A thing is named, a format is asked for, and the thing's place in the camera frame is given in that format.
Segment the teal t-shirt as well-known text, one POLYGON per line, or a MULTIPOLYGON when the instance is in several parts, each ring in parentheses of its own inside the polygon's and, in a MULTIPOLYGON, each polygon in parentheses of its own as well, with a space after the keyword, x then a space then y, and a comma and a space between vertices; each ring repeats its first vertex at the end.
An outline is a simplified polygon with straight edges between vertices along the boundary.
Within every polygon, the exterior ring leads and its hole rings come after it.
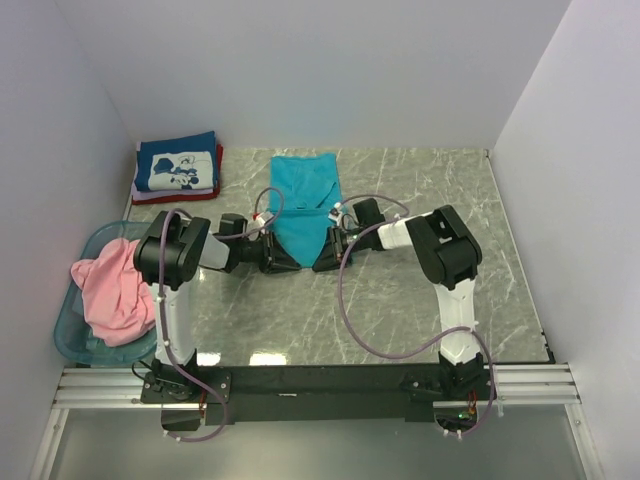
POLYGON ((272 230, 301 267, 312 267, 331 225, 329 212, 342 200, 336 154, 274 156, 270 186, 269 210, 279 215, 272 230))

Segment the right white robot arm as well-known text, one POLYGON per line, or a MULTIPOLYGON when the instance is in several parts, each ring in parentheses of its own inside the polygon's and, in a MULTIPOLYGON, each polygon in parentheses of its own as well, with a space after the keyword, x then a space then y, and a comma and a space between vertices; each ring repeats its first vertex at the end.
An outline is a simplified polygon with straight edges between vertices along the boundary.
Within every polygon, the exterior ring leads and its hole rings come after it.
POLYGON ((484 362, 490 358, 476 332, 475 321, 474 289, 482 262, 481 247, 451 205, 412 215, 395 200, 393 203, 403 212, 388 220, 379 209, 379 199, 391 200, 378 194, 354 195, 334 205, 329 213, 332 225, 312 270, 339 272, 337 299, 341 317, 352 338, 367 352, 379 358, 402 360, 438 344, 440 390, 449 398, 460 399, 481 378, 484 362), (350 323, 342 296, 344 270, 353 252, 408 247, 434 286, 441 333, 414 351, 382 353, 367 345, 350 323))

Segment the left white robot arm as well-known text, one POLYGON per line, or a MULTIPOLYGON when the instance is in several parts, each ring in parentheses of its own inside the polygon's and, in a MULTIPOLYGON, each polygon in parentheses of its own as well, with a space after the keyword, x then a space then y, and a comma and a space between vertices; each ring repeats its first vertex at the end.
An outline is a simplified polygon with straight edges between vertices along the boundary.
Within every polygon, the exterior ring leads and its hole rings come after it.
POLYGON ((200 268, 232 272, 242 263, 265 274, 298 271, 301 265, 270 231, 273 218, 225 213, 216 233, 211 221, 184 213, 160 212, 140 239, 133 264, 149 287, 156 316, 153 379, 176 401, 193 399, 200 388, 196 347, 190 326, 190 287, 200 268))

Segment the folded blue printed t-shirt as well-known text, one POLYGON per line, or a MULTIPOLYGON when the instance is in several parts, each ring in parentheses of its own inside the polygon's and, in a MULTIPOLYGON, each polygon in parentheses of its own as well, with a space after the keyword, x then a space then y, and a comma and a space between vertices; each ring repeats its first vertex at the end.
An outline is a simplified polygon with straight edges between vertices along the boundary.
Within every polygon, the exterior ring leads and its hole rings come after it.
POLYGON ((214 131, 140 142, 134 185, 139 192, 213 189, 219 173, 218 146, 214 131))

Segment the pink t-shirt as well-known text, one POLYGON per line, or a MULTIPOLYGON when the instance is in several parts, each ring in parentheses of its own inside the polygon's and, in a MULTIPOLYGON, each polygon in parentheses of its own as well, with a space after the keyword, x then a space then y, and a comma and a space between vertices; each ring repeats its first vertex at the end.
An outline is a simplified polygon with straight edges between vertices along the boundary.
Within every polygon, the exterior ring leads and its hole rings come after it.
POLYGON ((152 295, 133 263, 138 244, 116 238, 97 258, 71 266, 71 277, 82 292, 85 322, 109 347, 136 341, 155 327, 152 295))

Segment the clear blue plastic bin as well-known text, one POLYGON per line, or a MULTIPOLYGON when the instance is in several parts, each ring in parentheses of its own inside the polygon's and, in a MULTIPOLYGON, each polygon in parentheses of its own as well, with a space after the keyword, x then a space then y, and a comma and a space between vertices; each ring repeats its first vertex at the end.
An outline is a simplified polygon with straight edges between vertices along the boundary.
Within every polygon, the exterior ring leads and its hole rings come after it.
MULTIPOLYGON (((137 240, 138 242, 149 236, 159 238, 161 228, 160 221, 154 223, 112 222, 101 227, 90 237, 79 260, 97 258, 102 248, 116 238, 137 240)), ((148 283, 146 284, 154 301, 155 327, 136 341, 120 347, 109 347, 103 340, 94 336, 91 327, 85 322, 82 292, 71 277, 54 328, 53 339, 58 351, 71 362, 100 367, 129 365, 154 355, 158 340, 161 338, 156 333, 158 325, 155 305, 157 289, 148 283)))

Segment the aluminium rail frame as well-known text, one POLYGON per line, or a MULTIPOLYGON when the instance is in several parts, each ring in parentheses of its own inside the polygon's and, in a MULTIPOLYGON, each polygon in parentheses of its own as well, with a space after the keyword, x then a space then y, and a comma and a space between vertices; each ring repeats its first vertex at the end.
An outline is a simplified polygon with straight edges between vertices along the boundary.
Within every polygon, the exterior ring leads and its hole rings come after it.
MULTIPOLYGON (((580 463, 588 479, 603 479, 581 398, 567 364, 498 364, 494 367, 500 413, 509 406, 560 405, 565 408, 580 463)), ((50 477, 69 413, 73 410, 198 410, 198 403, 147 400, 150 389, 125 368, 66 368, 55 392, 48 422, 29 477, 50 477)))

